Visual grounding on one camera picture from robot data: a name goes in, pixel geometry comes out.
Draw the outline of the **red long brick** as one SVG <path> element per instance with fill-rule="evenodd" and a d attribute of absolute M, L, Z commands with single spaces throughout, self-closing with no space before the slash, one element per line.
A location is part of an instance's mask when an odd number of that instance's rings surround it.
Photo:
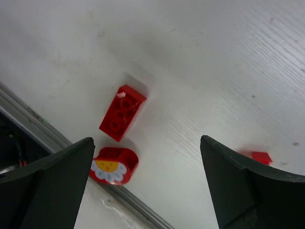
<path fill-rule="evenodd" d="M 99 129 L 120 142 L 147 98 L 129 85 L 119 87 Z"/>

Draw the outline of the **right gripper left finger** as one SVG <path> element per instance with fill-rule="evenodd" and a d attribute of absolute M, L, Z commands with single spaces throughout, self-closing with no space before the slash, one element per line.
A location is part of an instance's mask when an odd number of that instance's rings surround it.
<path fill-rule="evenodd" d="M 2 229 L 72 229 L 95 150 L 91 137 L 0 176 Z"/>

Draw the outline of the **red flower brick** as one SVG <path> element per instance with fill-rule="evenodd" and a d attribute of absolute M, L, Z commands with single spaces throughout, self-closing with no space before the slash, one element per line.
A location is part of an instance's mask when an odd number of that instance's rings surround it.
<path fill-rule="evenodd" d="M 139 158 L 128 148 L 104 147 L 93 158 L 89 176 L 98 183 L 122 186 L 133 176 Z"/>

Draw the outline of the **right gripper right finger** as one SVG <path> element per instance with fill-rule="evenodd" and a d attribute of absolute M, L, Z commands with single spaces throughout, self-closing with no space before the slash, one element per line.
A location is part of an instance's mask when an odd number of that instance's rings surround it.
<path fill-rule="evenodd" d="M 221 229 L 303 229 L 305 177 L 243 156 L 207 135 L 200 150 Z"/>

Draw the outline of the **tiny red tile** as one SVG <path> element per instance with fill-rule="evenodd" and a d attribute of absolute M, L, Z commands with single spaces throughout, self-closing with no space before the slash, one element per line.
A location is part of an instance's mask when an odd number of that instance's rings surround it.
<path fill-rule="evenodd" d="M 272 163 L 272 159 L 267 152 L 252 152 L 251 158 L 264 165 L 270 165 Z"/>

